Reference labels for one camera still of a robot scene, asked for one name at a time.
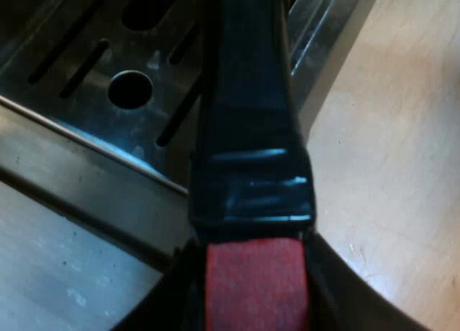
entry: metal edge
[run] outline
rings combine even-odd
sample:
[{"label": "metal edge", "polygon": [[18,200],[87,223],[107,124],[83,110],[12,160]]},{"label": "metal edge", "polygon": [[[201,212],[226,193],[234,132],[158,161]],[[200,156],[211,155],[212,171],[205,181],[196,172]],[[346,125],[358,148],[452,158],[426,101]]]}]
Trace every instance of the metal edge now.
[{"label": "metal edge", "polygon": [[2,106],[0,149],[0,180],[156,269],[189,238],[183,194]]},{"label": "metal edge", "polygon": [[326,100],[326,97],[336,80],[342,65],[356,41],[361,29],[372,9],[376,0],[358,0],[354,11],[351,13],[341,34],[334,43],[329,53],[326,64],[321,69],[313,88],[299,111],[301,119],[301,133],[305,139],[311,130],[316,116]]}]

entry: metal drip tray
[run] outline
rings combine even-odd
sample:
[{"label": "metal drip tray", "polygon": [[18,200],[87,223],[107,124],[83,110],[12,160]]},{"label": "metal drip tray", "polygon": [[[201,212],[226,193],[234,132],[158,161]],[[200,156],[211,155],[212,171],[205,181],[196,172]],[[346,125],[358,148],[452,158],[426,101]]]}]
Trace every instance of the metal drip tray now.
[{"label": "metal drip tray", "polygon": [[[308,114],[303,118],[307,129],[373,2],[293,2],[287,22],[293,95]],[[199,0],[2,0],[0,103],[54,132],[40,130],[42,138],[37,141],[46,136],[53,138],[46,138],[50,143],[71,139],[72,149],[63,142],[63,152],[69,155],[91,149],[91,155],[81,157],[85,169],[95,162],[98,167],[111,167],[112,163],[103,160],[122,163],[124,168],[106,173],[113,178],[112,186],[130,182],[124,174],[132,176],[133,169],[142,175],[133,181],[157,184],[154,191],[172,188],[185,194],[201,93],[197,4]],[[19,119],[15,117],[8,113],[5,119]],[[28,136],[38,131],[32,130],[36,125],[27,126]],[[20,145],[3,141],[9,144],[5,144],[9,151],[0,154],[0,170],[9,180],[41,191],[52,204],[76,210],[90,224],[103,226],[105,233],[115,230],[111,234],[116,238],[128,237],[147,247],[171,252],[171,244],[183,241],[183,232],[168,246],[148,239],[148,231],[161,228],[163,221],[148,211],[154,206],[147,202],[148,194],[139,193],[137,183],[121,197],[121,190],[117,195],[107,187],[109,180],[103,181],[103,174],[87,180],[80,173],[71,173],[80,172],[83,166],[51,172],[60,167],[55,161],[63,159],[63,153],[57,157],[52,152],[47,152],[40,166],[50,168],[39,173],[35,169],[33,180],[31,172],[16,163],[19,154],[24,154],[24,138]],[[42,158],[34,152],[35,160]],[[72,159],[66,162],[71,165]],[[60,178],[53,184],[56,175]],[[78,191],[84,190],[85,198],[58,187],[63,181],[79,184]],[[91,198],[99,205],[119,205],[107,215],[104,208],[89,202]],[[138,221],[132,227],[118,215],[125,199],[143,205],[136,210]],[[181,215],[174,223],[184,222]],[[139,235],[141,228],[146,230],[143,236]]]}]

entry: black handle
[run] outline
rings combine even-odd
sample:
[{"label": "black handle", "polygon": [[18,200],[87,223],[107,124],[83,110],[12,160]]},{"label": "black handle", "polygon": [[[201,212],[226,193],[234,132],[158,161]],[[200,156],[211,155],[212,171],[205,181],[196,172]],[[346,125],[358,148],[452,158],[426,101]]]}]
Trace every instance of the black handle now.
[{"label": "black handle", "polygon": [[205,0],[190,220],[203,241],[298,236],[315,219],[290,93],[287,0]]}]

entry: black plastic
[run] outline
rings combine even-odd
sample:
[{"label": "black plastic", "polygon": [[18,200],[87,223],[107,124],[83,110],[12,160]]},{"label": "black plastic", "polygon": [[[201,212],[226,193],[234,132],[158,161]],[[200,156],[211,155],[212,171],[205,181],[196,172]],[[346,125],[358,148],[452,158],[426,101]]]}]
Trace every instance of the black plastic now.
[{"label": "black plastic", "polygon": [[305,240],[311,330],[427,331],[385,301],[317,233]]},{"label": "black plastic", "polygon": [[315,220],[290,93],[286,0],[205,0],[190,221],[204,242],[296,237]]}]

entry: metal grate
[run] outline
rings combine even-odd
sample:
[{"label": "metal grate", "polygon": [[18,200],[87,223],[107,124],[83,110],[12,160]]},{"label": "metal grate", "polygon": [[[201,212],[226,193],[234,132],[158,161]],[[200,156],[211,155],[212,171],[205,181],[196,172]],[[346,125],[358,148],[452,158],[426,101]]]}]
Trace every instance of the metal grate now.
[{"label": "metal grate", "polygon": [[[33,35],[4,34],[0,101],[183,190],[200,95],[197,0],[51,1],[41,0],[49,14]],[[293,95],[302,105],[358,0],[291,2]],[[24,11],[2,12],[0,22]],[[126,71],[151,81],[142,102],[141,90],[126,93],[114,78]]]}]

